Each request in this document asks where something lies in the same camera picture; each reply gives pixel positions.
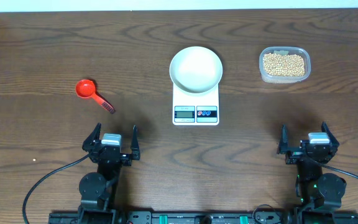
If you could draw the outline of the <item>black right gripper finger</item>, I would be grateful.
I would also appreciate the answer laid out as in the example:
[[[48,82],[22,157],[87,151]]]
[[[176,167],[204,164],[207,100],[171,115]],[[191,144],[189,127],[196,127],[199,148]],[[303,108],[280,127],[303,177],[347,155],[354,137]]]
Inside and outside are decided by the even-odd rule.
[[[278,144],[277,154],[286,154],[288,151],[288,129],[284,124],[282,126],[282,133]]]
[[[330,141],[329,144],[330,144],[331,147],[335,147],[337,149],[340,146],[339,141],[334,137],[332,132],[329,130],[328,125],[326,124],[325,121],[323,121],[322,124],[321,124],[321,131],[323,133],[327,134],[328,139]]]

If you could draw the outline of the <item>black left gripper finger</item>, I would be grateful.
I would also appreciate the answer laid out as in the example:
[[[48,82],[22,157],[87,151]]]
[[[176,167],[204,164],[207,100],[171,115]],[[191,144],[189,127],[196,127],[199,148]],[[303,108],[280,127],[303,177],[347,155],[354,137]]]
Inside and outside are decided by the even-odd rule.
[[[131,156],[132,160],[140,160],[140,148],[137,139],[137,126],[134,125],[132,130],[132,141],[131,141]]]
[[[96,148],[96,144],[100,142],[99,135],[101,132],[101,123],[98,123],[91,134],[83,141],[82,150],[91,152]]]

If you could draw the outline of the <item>red plastic measuring scoop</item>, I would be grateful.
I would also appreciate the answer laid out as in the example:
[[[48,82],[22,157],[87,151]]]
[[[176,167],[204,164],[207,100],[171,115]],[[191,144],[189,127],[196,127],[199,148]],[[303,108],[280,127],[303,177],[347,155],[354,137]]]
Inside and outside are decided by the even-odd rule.
[[[80,98],[88,99],[91,98],[98,105],[108,111],[110,114],[114,114],[116,112],[115,108],[104,98],[99,96],[96,91],[96,85],[94,81],[84,79],[77,82],[75,86],[76,95]]]

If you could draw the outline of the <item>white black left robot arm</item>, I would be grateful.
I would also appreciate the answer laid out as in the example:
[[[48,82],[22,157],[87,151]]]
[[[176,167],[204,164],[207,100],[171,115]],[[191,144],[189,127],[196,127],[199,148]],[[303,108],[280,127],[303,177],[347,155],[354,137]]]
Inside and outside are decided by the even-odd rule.
[[[132,129],[131,152],[121,151],[121,135],[105,134],[100,138],[101,124],[98,123],[83,141],[82,149],[92,162],[98,165],[96,172],[86,174],[79,183],[81,203],[79,224],[127,223],[127,215],[114,208],[120,171],[140,159],[137,128]]]

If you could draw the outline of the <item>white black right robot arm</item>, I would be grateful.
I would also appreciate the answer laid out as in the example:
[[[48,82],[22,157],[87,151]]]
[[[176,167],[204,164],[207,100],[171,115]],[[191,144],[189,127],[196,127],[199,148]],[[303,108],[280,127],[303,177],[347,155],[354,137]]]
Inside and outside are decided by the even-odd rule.
[[[323,166],[337,153],[338,140],[322,123],[321,131],[309,133],[297,147],[289,146],[288,129],[282,126],[277,153],[285,155],[287,165],[296,165],[296,196],[301,205],[288,212],[284,223],[334,223],[334,211],[341,207],[346,181],[333,173],[323,173]]]

